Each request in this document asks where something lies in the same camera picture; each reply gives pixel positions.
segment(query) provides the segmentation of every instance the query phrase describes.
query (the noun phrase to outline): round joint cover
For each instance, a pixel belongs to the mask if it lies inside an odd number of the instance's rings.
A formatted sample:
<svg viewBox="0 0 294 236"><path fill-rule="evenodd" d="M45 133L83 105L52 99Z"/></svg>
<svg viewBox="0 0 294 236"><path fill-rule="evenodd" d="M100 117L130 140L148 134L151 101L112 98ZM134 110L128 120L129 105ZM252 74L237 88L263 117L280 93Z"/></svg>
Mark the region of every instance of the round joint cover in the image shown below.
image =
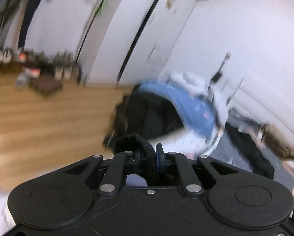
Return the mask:
<svg viewBox="0 0 294 236"><path fill-rule="evenodd" d="M286 187L242 172L220 177L209 192L208 202L225 222L244 229L276 226L293 209L293 198Z"/></svg>
<svg viewBox="0 0 294 236"><path fill-rule="evenodd" d="M77 176L54 173L17 186L7 204L16 224L58 229L80 219L92 203L92 191Z"/></svg>

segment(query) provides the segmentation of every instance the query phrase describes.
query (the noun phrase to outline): wooden floor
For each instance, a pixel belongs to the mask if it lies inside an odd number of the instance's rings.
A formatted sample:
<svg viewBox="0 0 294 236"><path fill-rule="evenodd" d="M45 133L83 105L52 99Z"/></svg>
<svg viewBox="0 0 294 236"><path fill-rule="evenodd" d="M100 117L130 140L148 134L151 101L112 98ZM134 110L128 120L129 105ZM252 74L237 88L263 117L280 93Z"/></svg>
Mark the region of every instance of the wooden floor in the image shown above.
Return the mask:
<svg viewBox="0 0 294 236"><path fill-rule="evenodd" d="M16 78L0 75L0 189L93 154L113 157L102 141L128 90L72 82L46 98L29 88L15 90Z"/></svg>

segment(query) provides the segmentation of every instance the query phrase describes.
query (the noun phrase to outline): blue cloth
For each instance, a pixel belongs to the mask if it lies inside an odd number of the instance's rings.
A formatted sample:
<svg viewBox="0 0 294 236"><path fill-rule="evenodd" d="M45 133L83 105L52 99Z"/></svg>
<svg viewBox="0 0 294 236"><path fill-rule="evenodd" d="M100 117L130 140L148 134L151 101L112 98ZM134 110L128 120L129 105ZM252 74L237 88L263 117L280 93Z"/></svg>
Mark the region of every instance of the blue cloth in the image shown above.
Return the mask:
<svg viewBox="0 0 294 236"><path fill-rule="evenodd" d="M143 82L138 91L151 92L168 99L174 105L186 129L211 138L215 126L215 113L205 100L191 97L186 90L176 84Z"/></svg>

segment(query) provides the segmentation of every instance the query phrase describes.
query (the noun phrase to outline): silver screw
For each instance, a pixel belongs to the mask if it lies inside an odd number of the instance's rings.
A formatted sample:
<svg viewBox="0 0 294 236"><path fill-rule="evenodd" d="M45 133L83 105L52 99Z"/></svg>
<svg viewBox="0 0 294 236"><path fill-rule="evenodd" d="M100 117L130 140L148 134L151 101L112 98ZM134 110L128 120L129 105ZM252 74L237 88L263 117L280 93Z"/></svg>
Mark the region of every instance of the silver screw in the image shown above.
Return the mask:
<svg viewBox="0 0 294 236"><path fill-rule="evenodd" d="M186 190L190 193L197 193L201 190L202 188L198 184L189 184L186 187Z"/></svg>
<svg viewBox="0 0 294 236"><path fill-rule="evenodd" d="M156 192L154 191L154 190L148 190L147 191L147 194L149 194L149 195L154 195Z"/></svg>
<svg viewBox="0 0 294 236"><path fill-rule="evenodd" d="M113 184L103 184L100 186L100 190L106 193L110 193L115 190L115 186Z"/></svg>

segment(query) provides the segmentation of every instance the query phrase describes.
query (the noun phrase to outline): light brown wood floor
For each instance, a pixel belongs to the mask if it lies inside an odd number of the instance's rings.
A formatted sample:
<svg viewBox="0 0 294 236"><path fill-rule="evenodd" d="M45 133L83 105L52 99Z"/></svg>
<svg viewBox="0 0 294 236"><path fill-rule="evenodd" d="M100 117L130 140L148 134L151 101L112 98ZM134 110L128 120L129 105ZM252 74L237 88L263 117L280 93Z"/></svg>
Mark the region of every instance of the light brown wood floor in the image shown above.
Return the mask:
<svg viewBox="0 0 294 236"><path fill-rule="evenodd" d="M0 188L12 190L93 154L113 157L102 141L126 90L74 81L46 98L28 87L16 91L16 78L0 75Z"/></svg>

